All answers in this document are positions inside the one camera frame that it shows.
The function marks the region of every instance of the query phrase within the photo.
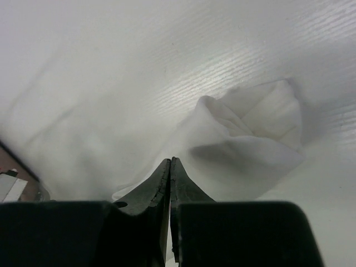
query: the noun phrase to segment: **crumpled white cloth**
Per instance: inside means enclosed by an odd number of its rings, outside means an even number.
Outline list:
[[[300,138],[300,106],[286,81],[231,90],[220,99],[203,96],[142,181],[175,156],[213,199],[255,199],[303,161]],[[123,186],[113,200],[138,184]]]

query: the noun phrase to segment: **screw hole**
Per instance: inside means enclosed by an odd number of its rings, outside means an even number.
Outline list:
[[[127,203],[126,203],[126,202],[123,202],[123,201],[119,201],[119,202],[115,202],[115,205],[116,205],[118,208],[121,208],[121,207],[126,207],[126,206],[127,206]]]

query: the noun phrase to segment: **white fabric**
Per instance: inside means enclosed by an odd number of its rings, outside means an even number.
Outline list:
[[[219,100],[203,96],[144,180],[163,159],[176,156],[213,199],[255,199],[302,162],[300,136],[299,103],[286,81],[231,90]]]

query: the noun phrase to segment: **cloth fold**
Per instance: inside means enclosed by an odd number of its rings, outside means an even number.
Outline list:
[[[255,199],[303,161],[300,137],[300,106],[286,81],[231,90],[220,99],[203,96],[141,182],[176,156],[213,199]],[[113,200],[138,184],[118,190]]]

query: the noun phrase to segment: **white cloth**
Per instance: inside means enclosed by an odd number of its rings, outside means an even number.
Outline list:
[[[300,137],[300,107],[286,81],[231,90],[218,100],[203,96],[142,181],[163,159],[176,156],[213,199],[255,199],[302,162]]]

